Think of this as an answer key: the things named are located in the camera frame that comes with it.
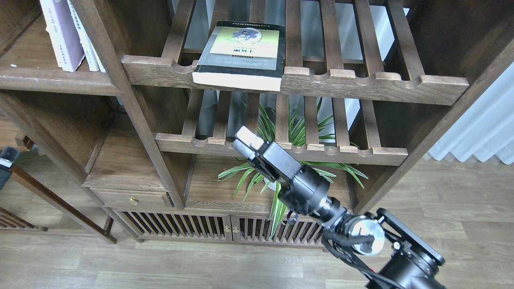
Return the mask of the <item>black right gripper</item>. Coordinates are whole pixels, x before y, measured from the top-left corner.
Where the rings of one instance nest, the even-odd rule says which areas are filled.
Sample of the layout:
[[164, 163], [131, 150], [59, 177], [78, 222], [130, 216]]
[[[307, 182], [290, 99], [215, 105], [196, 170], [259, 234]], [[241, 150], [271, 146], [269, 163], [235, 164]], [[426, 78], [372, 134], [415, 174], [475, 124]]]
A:
[[281, 185], [278, 199], [306, 216], [331, 216], [329, 182], [312, 167], [302, 164], [277, 143], [264, 141], [246, 126], [236, 132], [233, 148], [271, 181]]

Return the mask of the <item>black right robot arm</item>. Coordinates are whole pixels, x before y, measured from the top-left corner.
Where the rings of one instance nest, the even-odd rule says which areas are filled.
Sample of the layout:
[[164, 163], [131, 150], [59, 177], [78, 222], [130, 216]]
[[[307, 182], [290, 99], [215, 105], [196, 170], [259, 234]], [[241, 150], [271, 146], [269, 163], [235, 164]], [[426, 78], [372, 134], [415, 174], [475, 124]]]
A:
[[329, 182], [275, 142], [242, 126], [233, 148], [270, 181], [290, 213], [310, 216], [322, 228], [321, 243], [360, 271], [368, 289], [442, 289], [435, 278], [444, 258], [398, 218], [380, 208], [376, 215], [351, 214], [328, 196]]

